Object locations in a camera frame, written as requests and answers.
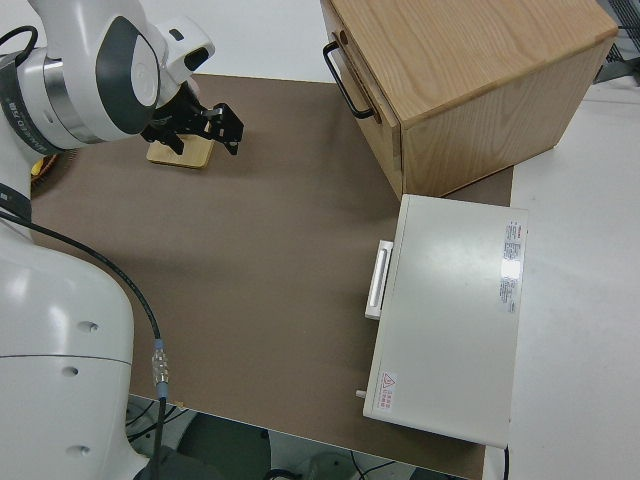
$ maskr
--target white handle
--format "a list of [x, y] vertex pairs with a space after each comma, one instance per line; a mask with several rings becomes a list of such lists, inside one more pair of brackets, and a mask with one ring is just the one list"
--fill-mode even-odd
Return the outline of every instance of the white handle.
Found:
[[376, 255], [376, 265], [373, 270], [373, 276], [371, 277], [367, 308], [364, 313], [365, 317], [372, 320], [380, 320], [384, 288], [387, 284], [387, 274], [389, 273], [389, 262], [391, 261], [392, 250], [393, 242], [380, 240], [378, 254]]

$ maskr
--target warning label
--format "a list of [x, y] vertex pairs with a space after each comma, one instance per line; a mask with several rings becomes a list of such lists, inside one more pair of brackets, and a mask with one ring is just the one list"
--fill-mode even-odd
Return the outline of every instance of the warning label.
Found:
[[393, 395], [396, 391], [398, 375], [390, 372], [381, 372], [378, 381], [378, 401], [376, 408], [390, 412], [393, 408]]
[[500, 301], [503, 310], [515, 313], [518, 303], [516, 294], [518, 293], [518, 281], [503, 277], [500, 281]]

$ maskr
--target cable connector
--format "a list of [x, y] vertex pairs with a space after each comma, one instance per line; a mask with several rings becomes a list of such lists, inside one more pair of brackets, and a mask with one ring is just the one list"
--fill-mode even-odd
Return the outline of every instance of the cable connector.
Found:
[[162, 339], [156, 339], [155, 351], [151, 357], [153, 366], [153, 383], [158, 391], [158, 398], [169, 397], [169, 359], [164, 351]]

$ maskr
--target sticker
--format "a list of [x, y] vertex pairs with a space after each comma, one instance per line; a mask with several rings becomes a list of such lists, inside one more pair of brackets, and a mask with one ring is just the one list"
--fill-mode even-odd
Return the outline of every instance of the sticker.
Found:
[[522, 272], [522, 225], [511, 221], [505, 228], [502, 268], [500, 269], [500, 309], [515, 313], [520, 299]]
[[398, 375], [390, 372], [382, 372], [378, 380], [378, 401], [376, 408], [390, 412], [393, 407], [393, 394], [396, 391]]

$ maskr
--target brown table mat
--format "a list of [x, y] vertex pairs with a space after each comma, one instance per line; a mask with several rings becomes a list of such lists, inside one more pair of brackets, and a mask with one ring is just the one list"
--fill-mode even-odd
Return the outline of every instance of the brown table mat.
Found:
[[[355, 397], [375, 344], [364, 306], [378, 240], [393, 240], [399, 202], [336, 86], [198, 82], [205, 105], [245, 122], [237, 157], [218, 146], [193, 171], [148, 162], [141, 138], [87, 148], [35, 199], [35, 221], [139, 284], [166, 339], [170, 400], [481, 478], [483, 446], [365, 418]], [[510, 170], [483, 182], [453, 196], [508, 203]], [[153, 397], [152, 335], [132, 303], [131, 392]]]

